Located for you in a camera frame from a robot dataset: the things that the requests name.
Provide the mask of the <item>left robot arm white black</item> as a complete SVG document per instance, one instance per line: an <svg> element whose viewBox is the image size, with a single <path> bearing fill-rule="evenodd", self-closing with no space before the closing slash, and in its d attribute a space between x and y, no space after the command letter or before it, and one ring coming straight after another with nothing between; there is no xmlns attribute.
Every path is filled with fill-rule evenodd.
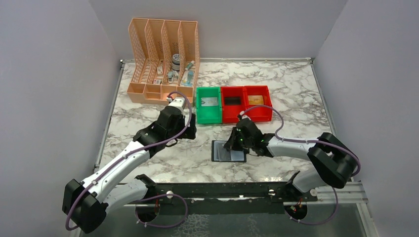
<svg viewBox="0 0 419 237"><path fill-rule="evenodd" d="M108 213L132 201L151 202L166 193L156 191L156 183L146 175L125 184L119 183L135 168L169 147L170 141L196 138L196 114L186 118L182 106L168 105L158 119L137 131L132 141L110 163L82 181L72 179L64 189L62 211L65 228L80 228L88 234L97 229Z"/></svg>

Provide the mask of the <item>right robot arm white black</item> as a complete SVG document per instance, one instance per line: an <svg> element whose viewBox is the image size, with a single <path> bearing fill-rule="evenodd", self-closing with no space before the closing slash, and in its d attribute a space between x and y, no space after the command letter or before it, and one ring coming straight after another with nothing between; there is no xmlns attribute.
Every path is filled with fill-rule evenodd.
<svg viewBox="0 0 419 237"><path fill-rule="evenodd" d="M334 135L324 132L316 139L284 138L276 133L262 133L249 118L239 120L224 144L228 151L254 151L262 157L291 157L310 161L312 167L291 176L282 191L297 201L310 190L329 185L344 188L360 171L359 159Z"/></svg>

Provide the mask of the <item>light blue card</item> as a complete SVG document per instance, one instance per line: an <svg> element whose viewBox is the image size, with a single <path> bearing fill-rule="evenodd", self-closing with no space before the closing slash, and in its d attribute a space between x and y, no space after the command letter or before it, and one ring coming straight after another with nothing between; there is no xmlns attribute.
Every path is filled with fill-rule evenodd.
<svg viewBox="0 0 419 237"><path fill-rule="evenodd" d="M215 161L219 162L244 162L246 154L244 151L228 151L223 147L224 144L217 144L215 147Z"/></svg>

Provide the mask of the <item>black leather card holder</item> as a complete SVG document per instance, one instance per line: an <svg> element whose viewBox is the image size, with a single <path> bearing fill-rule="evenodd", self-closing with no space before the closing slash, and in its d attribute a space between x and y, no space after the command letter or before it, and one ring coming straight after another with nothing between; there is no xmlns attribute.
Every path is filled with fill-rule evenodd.
<svg viewBox="0 0 419 237"><path fill-rule="evenodd" d="M224 148L225 143L226 141L212 141L212 162L247 162L247 153L245 151L227 150Z"/></svg>

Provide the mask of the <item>green plastic bin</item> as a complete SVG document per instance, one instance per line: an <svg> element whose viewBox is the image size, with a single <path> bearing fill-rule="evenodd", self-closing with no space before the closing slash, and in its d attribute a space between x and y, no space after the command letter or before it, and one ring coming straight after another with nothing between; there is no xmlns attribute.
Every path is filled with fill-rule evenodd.
<svg viewBox="0 0 419 237"><path fill-rule="evenodd" d="M202 107L202 97L217 97L219 105ZM220 87L197 87L196 91L196 116L198 124L222 123L222 106Z"/></svg>

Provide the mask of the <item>red plastic bin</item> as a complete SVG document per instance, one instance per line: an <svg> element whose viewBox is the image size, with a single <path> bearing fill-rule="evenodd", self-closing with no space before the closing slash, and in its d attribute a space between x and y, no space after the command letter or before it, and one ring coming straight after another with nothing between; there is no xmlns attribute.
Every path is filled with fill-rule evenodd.
<svg viewBox="0 0 419 237"><path fill-rule="evenodd" d="M222 122L237 123L238 114L246 109L245 88L243 86L222 86L221 88ZM241 104L235 106L224 105L224 97L240 97Z"/></svg>
<svg viewBox="0 0 419 237"><path fill-rule="evenodd" d="M266 85L247 85L245 86L247 97L249 95L262 95L264 98L264 104L268 107L272 107L270 98L269 88ZM255 107L257 105L250 105L248 102L247 109ZM257 107L251 109L245 113L251 120L255 122L269 122L272 120L272 110L266 107Z"/></svg>

